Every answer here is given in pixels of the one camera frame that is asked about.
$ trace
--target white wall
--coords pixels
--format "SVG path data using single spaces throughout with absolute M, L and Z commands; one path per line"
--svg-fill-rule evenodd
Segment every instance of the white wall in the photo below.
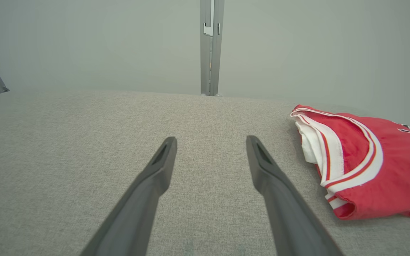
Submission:
M 228 0 L 219 93 L 410 124 L 410 1 Z
M 0 0 L 0 76 L 12 91 L 198 95 L 199 21 L 198 0 Z

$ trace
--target red fabric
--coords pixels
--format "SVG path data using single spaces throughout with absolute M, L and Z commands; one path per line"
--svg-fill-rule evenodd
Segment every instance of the red fabric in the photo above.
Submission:
M 304 107 L 322 112 L 302 105 L 296 106 L 293 111 Z M 370 142 L 356 124 L 340 117 L 308 111 L 301 113 L 328 126 L 338 136 L 343 148 L 345 174 L 359 165 L 368 154 Z M 335 208 L 335 215 L 347 220 L 399 213 L 410 216 L 410 127 L 381 118 L 358 117 L 348 113 L 336 115 L 357 120 L 372 131 L 382 147 L 383 162 L 372 180 L 335 193 L 337 198 L 348 202 Z

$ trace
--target red jersey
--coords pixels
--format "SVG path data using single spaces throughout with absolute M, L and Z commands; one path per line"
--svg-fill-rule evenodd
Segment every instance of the red jersey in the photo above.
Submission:
M 337 217 L 410 216 L 409 126 L 302 105 L 290 116 Z

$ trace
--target basketball jersey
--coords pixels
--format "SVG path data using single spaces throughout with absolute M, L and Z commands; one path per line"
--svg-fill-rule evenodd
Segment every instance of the basketball jersey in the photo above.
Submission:
M 290 113 L 340 219 L 410 216 L 410 127 L 298 105 Z

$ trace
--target gray upholstered surface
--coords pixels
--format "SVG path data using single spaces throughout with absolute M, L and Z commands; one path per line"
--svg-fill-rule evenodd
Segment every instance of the gray upholstered surface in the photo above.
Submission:
M 249 174 L 249 134 L 345 254 L 410 255 L 410 218 L 333 215 L 287 119 L 294 105 L 142 92 L 1 94 L 0 255 L 78 255 L 167 136 L 176 136 L 178 153 L 148 255 L 274 255 Z

